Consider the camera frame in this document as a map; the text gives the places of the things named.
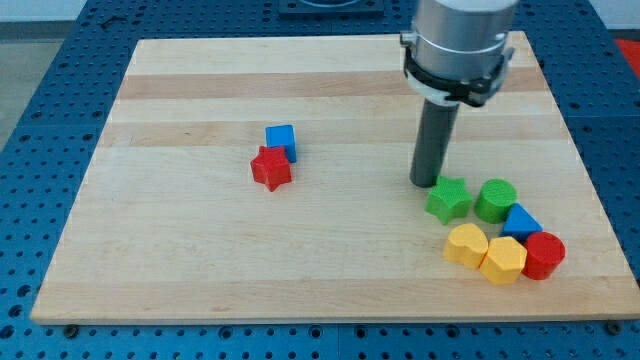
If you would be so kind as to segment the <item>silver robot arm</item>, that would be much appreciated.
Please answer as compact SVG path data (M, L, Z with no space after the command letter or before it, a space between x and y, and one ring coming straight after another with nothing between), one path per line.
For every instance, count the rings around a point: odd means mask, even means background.
M420 0L400 35L409 86L439 106L481 107L502 86L517 0Z

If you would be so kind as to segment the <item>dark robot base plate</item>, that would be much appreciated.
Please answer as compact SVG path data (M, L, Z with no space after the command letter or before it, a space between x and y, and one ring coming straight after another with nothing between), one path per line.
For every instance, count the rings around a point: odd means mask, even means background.
M280 17L381 15L384 0L278 0Z

